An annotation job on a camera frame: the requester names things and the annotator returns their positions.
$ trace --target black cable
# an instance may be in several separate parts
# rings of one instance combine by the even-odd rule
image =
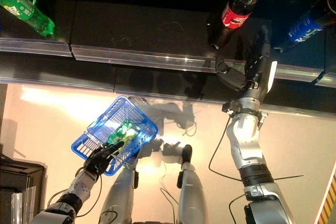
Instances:
[[[234,198],[234,199],[231,200],[231,202],[229,203],[229,210],[230,210],[230,214],[231,214],[231,217],[232,217],[232,219],[233,219],[234,224],[237,224],[237,223],[236,223],[235,217],[233,216],[233,213],[232,213],[232,211],[231,211],[231,204],[232,204],[233,202],[235,202],[236,200],[238,200],[239,198],[242,198],[242,196],[244,196],[244,195],[245,195],[245,194],[242,194],[242,195],[238,196],[237,198]]]
[[[296,175],[296,176],[289,176],[289,177],[282,177],[282,178],[275,178],[274,180],[281,180],[281,179],[287,179],[287,178],[298,178],[303,177],[304,175]]]
[[[79,169],[76,171],[75,177],[77,177],[77,175],[79,174],[80,170],[82,170],[83,168],[84,168],[84,166],[82,166],[81,168],[79,168]]]
[[[239,179],[239,178],[233,178],[233,177],[230,177],[230,176],[226,176],[226,175],[224,175],[224,174],[221,174],[221,173],[219,173],[219,172],[216,172],[215,170],[212,170],[211,167],[210,167],[210,166],[211,166],[211,162],[212,162],[212,160],[214,159],[214,156],[216,155],[216,152],[217,152],[217,150],[218,150],[218,148],[219,148],[219,146],[220,146],[220,144],[221,144],[221,142],[222,142],[222,140],[223,140],[223,137],[224,137],[224,135],[225,135],[227,126],[229,125],[229,121],[230,121],[230,118],[227,120],[227,123],[226,123],[225,129],[224,129],[223,135],[222,135],[222,137],[220,138],[221,140],[219,140],[219,143],[218,143],[218,145],[217,145],[217,147],[216,147],[216,150],[215,150],[214,154],[212,155],[212,157],[211,157],[211,159],[210,159],[208,168],[209,168],[210,171],[212,171],[212,172],[215,173],[215,174],[218,174],[219,176],[222,176],[222,177],[225,177],[225,178],[229,178],[229,179],[233,179],[233,180],[235,180],[235,181],[239,181],[239,182],[241,182],[241,179]]]
[[[162,187],[160,187],[160,191],[163,194],[163,196],[168,200],[168,202],[170,203],[170,205],[172,206],[173,209],[173,218],[174,218],[174,224],[175,224],[175,210],[174,210],[174,205],[173,203],[168,199],[168,197],[166,196],[166,194],[164,194],[164,189]]]
[[[102,213],[100,214],[98,223],[100,223],[101,216],[102,216],[103,214],[108,213],[108,212],[112,212],[112,213],[115,214],[115,217],[114,217],[108,224],[111,224],[112,222],[115,221],[115,219],[118,217],[118,213],[117,213],[116,211],[113,211],[113,210],[107,210],[107,211],[104,211],[104,212],[102,212]]]
[[[96,199],[96,202],[93,204],[93,206],[90,208],[90,210],[89,211],[87,211],[85,214],[83,214],[83,215],[79,215],[79,216],[77,216],[77,218],[79,218],[79,217],[83,217],[83,216],[85,216],[85,215],[87,215],[89,212],[91,212],[91,210],[94,208],[94,206],[97,204],[97,202],[98,202],[98,200],[99,200],[99,197],[100,197],[100,194],[101,194],[101,188],[102,188],[102,185],[103,185],[103,182],[102,182],[102,179],[101,179],[101,175],[99,175],[99,177],[100,177],[100,190],[99,190],[99,194],[98,194],[98,197],[97,197],[97,199]]]
[[[51,197],[51,198],[49,199],[49,201],[48,201],[47,207],[50,206],[50,203],[51,203],[51,201],[53,200],[53,198],[55,198],[57,195],[59,195],[59,194],[65,192],[66,190],[68,190],[68,189],[64,189],[64,190],[59,191],[59,192],[55,193],[54,195],[52,195],[52,197]]]

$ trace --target floor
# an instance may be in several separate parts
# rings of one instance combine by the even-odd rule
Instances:
[[[3,153],[9,157],[41,163],[47,167],[46,199],[67,188],[83,160],[70,146],[120,94],[49,86],[9,84],[1,128]],[[223,133],[228,116],[221,104],[192,104],[197,127],[193,125],[189,103],[147,98],[159,113],[151,114],[162,122],[160,133],[165,142],[191,144],[192,163],[203,183],[210,223],[232,223],[229,202],[243,193],[240,182],[222,178],[208,170],[208,163]],[[274,178],[304,175],[279,180],[278,184],[297,223],[314,223],[331,170],[335,162],[336,117],[268,110],[260,134],[260,146]],[[224,138],[212,168],[228,176],[239,177]],[[139,187],[134,192],[133,221],[173,222],[171,206],[160,193],[164,186],[175,197],[180,165],[162,160],[160,152],[139,161]],[[116,176],[103,176],[101,197],[93,211],[76,219],[76,224],[97,223],[100,209]],[[80,214],[97,199],[95,185]],[[237,223],[245,223],[244,198],[233,203]]]

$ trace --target robot forearm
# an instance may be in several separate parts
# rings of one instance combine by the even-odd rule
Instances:
[[[295,224],[258,143],[259,129],[267,114],[258,111],[259,102],[254,98],[243,98],[239,103],[240,108],[233,115],[227,135],[246,199],[252,201],[245,207],[246,221],[248,224]]]

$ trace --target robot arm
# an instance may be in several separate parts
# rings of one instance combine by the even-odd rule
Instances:
[[[245,206],[247,224],[295,224],[259,146],[259,131],[268,115],[259,111],[259,107],[271,89],[277,64],[270,60],[269,51],[267,30],[262,27],[247,51],[249,57],[245,65],[244,83],[241,81],[244,75],[240,72],[228,78],[226,74],[230,73],[229,70],[217,72],[223,83],[229,82],[229,87],[240,92],[239,99],[224,104],[222,110],[232,118],[227,136],[244,184],[245,196],[251,201]]]
[[[85,161],[83,170],[76,174],[70,187],[62,194],[60,199],[40,212],[31,224],[72,224],[75,221],[83,203],[90,197],[90,191],[105,172],[115,153],[124,145],[120,142],[116,145],[103,146],[92,152]]]

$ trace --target shelf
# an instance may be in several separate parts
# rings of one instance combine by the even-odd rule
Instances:
[[[243,71],[249,41],[261,25],[270,31],[272,27],[268,19],[251,17],[227,46],[216,51],[207,42],[207,24],[213,19],[208,12],[65,0],[58,0],[55,9],[57,29],[44,38],[1,8],[0,51],[205,73],[215,72],[215,56],[222,54],[230,66]],[[320,32],[287,53],[272,50],[278,61],[276,78],[313,82],[319,77],[326,32],[331,36]],[[334,87],[333,81],[322,81]]]
[[[72,57],[69,41],[75,2],[58,0],[55,9],[55,33],[43,37],[0,7],[0,51]]]

